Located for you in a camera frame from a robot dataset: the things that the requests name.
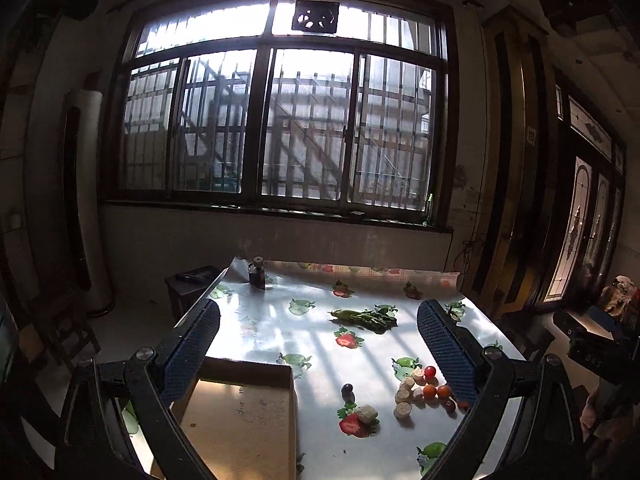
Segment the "bottle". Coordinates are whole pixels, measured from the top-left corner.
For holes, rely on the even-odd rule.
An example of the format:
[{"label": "bottle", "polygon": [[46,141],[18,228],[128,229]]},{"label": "bottle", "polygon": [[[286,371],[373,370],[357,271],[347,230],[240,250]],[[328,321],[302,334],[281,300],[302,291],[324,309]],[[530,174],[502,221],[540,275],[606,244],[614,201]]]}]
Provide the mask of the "bottle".
[{"label": "bottle", "polygon": [[249,283],[264,290],[264,259],[261,256],[256,256],[254,262],[249,264]]}]

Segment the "screw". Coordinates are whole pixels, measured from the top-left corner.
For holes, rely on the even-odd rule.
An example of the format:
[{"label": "screw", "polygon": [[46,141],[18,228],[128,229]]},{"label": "screw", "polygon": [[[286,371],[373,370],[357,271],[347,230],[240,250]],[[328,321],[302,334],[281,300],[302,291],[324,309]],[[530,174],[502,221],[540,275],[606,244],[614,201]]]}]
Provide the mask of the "screw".
[{"label": "screw", "polygon": [[141,348],[136,352],[136,358],[141,361],[148,361],[154,354],[154,349],[149,347]]},{"label": "screw", "polygon": [[496,361],[502,357],[502,350],[496,346],[488,346],[484,349],[484,355],[491,359],[491,361]]},{"label": "screw", "polygon": [[562,361],[556,354],[548,354],[546,355],[545,359],[546,359],[546,362],[552,366],[559,366],[562,364]]}]

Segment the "fruit-patterned tablecloth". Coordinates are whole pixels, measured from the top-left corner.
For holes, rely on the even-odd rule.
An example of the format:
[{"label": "fruit-patterned tablecloth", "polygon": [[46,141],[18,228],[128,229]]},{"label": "fruit-patterned tablecloth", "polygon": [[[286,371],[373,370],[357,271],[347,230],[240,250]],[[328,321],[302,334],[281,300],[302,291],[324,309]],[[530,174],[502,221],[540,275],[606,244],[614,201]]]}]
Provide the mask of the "fruit-patterned tablecloth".
[{"label": "fruit-patterned tablecloth", "polygon": [[[500,345],[508,357],[522,359],[498,328],[456,291],[455,273],[296,262],[265,266],[266,290],[249,285],[247,262],[236,258],[211,292],[222,316],[207,355],[294,369],[300,480],[418,480],[420,464],[428,458],[418,449],[453,436],[465,415],[462,410],[449,414],[437,401],[413,405],[404,421],[393,415],[394,394],[415,367],[434,365],[435,379],[446,382],[416,327],[421,300],[435,298],[442,305],[462,301],[461,326],[482,346]],[[381,335],[332,321],[329,314],[380,305],[396,307],[398,321]],[[356,405],[378,410],[380,423],[373,426],[373,434],[340,425],[353,409],[340,394],[345,383],[353,385]],[[495,469],[519,403],[508,403],[478,478]]]}]

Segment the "window sill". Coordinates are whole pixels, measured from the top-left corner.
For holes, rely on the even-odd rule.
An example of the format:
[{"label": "window sill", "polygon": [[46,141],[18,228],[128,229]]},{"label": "window sill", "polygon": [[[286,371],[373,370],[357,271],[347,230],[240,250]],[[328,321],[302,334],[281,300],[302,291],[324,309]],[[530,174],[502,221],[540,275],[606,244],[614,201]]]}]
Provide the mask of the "window sill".
[{"label": "window sill", "polygon": [[453,229],[450,227],[437,227],[428,225],[427,222],[405,222],[390,219],[371,218],[366,214],[329,214],[310,211],[298,211],[292,209],[266,208],[260,206],[245,205],[222,205],[222,204],[193,204],[183,202],[153,202],[140,200],[105,200],[103,203],[110,205],[135,206],[135,207],[151,207],[160,209],[179,209],[186,211],[218,211],[223,213],[249,214],[276,216],[281,218],[308,218],[325,222],[340,222],[344,224],[359,224],[367,226],[393,227],[400,229],[411,229],[416,231],[428,231],[443,234],[452,234]]}]

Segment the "small dark table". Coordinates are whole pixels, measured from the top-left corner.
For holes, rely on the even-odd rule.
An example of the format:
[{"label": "small dark table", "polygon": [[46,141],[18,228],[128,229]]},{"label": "small dark table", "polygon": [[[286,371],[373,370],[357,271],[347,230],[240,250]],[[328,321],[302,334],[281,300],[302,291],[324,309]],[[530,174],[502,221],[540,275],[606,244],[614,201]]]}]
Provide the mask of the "small dark table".
[{"label": "small dark table", "polygon": [[171,312],[176,322],[180,321],[184,313],[204,294],[207,287],[218,277],[220,271],[216,267],[208,265],[187,270],[181,274],[195,276],[201,281],[180,279],[178,278],[179,274],[174,274],[164,279],[167,291],[169,292],[169,300],[171,301]]}]

